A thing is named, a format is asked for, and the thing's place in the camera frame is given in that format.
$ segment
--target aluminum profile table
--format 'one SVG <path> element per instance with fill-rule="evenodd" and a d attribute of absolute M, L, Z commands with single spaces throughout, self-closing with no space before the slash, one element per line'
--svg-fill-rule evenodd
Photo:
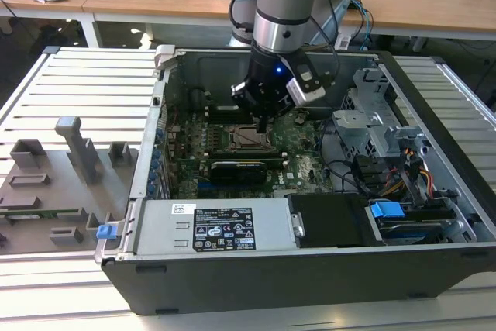
<path fill-rule="evenodd" d="M 496 190 L 496 117 L 442 61 L 431 57 L 396 57 L 423 98 L 487 183 Z M 412 125 L 401 99 L 396 101 Z"/>
<path fill-rule="evenodd" d="M 468 95 L 456 75 L 451 77 L 455 81 L 441 81 L 444 74 L 448 75 L 443 70 L 446 67 L 432 60 L 401 57 L 398 61 L 418 87 L 424 81 L 435 88 L 429 90 L 424 86 L 421 92 L 450 92 L 453 90 L 448 89 L 448 84 L 451 84 L 455 91 L 460 89 L 458 93 Z M 428 64 L 432 70 L 427 71 L 419 64 Z M 437 73 L 434 68 L 441 69 L 442 73 L 434 74 L 437 80 L 430 81 L 432 78 L 428 75 Z M 39 138 L 47 149 L 65 147 L 63 139 L 53 131 L 56 118 L 61 115 L 80 115 L 83 135 L 91 136 L 97 147 L 105 147 L 118 138 L 139 148 L 155 80 L 153 51 L 62 48 L 58 53 L 43 55 L 0 110 L 2 175 L 6 175 L 12 164 L 9 151 L 18 138 Z M 432 100 L 443 100 L 439 96 L 442 93 Z M 468 104 L 472 106 L 466 105 L 464 109 L 465 115 L 471 116 L 467 120 L 486 121 L 471 112 L 472 107 L 479 105 L 477 101 L 471 99 Z M 451 119 L 449 110 L 439 111 L 451 109 L 450 105 L 434 109 L 446 116 L 443 120 Z M 490 147 L 487 141 L 478 151 Z M 244 288 L 240 280 L 232 290 L 243 296 L 243 292 L 250 289 Z M 32 254 L 0 257 L 0 299 L 2 331 L 496 329 L 495 273 L 476 274 L 438 298 L 428 300 L 139 317 L 130 312 L 127 303 L 93 261 L 92 252 Z"/>

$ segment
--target metal bracket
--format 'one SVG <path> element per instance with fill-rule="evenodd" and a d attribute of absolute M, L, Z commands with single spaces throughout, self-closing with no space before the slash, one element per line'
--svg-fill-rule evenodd
<path fill-rule="evenodd" d="M 162 44 L 155 50 L 155 68 L 157 70 L 167 69 L 176 63 L 175 57 L 184 53 L 178 52 L 172 44 Z"/>
<path fill-rule="evenodd" d="M 384 138 L 387 142 L 388 153 L 397 153 L 400 151 L 399 140 L 415 140 L 418 136 L 424 136 L 419 127 L 389 127 L 386 129 Z"/>

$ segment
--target warning label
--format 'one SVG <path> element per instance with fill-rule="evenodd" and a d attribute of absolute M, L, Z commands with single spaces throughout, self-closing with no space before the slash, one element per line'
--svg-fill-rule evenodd
<path fill-rule="evenodd" d="M 193 242 L 197 252 L 255 250 L 251 209 L 196 209 Z"/>

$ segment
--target circuit board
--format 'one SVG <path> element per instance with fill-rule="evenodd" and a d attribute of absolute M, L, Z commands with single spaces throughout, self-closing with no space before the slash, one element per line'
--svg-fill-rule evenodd
<path fill-rule="evenodd" d="M 173 198 L 283 198 L 332 191 L 319 156 L 320 121 L 294 110 L 256 133 L 247 124 L 212 120 L 208 113 L 178 114 L 168 127 L 166 153 Z M 219 187 L 210 180 L 219 160 L 267 165 L 263 184 Z"/>

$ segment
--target floor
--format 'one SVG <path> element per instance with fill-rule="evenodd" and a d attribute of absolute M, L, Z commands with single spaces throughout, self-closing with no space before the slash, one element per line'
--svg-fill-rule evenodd
<path fill-rule="evenodd" d="M 8 99 L 46 45 L 86 47 L 81 27 L 75 21 L 21 19 L 20 23 L 11 19 L 10 22 L 12 34 L 0 32 L 0 105 Z M 144 33 L 144 24 L 100 22 L 99 29 L 105 47 L 121 48 L 149 48 L 160 43 L 179 47 L 223 47 L 231 35 L 229 27 L 153 25 L 151 43 Z M 439 56 L 470 88 L 477 88 L 483 101 L 487 102 L 493 91 L 496 95 L 496 43 L 430 39 L 420 53 L 414 53 L 413 42 L 407 37 L 397 37 L 392 41 L 386 38 L 384 43 L 384 38 L 374 37 L 372 48 L 387 46 L 397 55 Z"/>

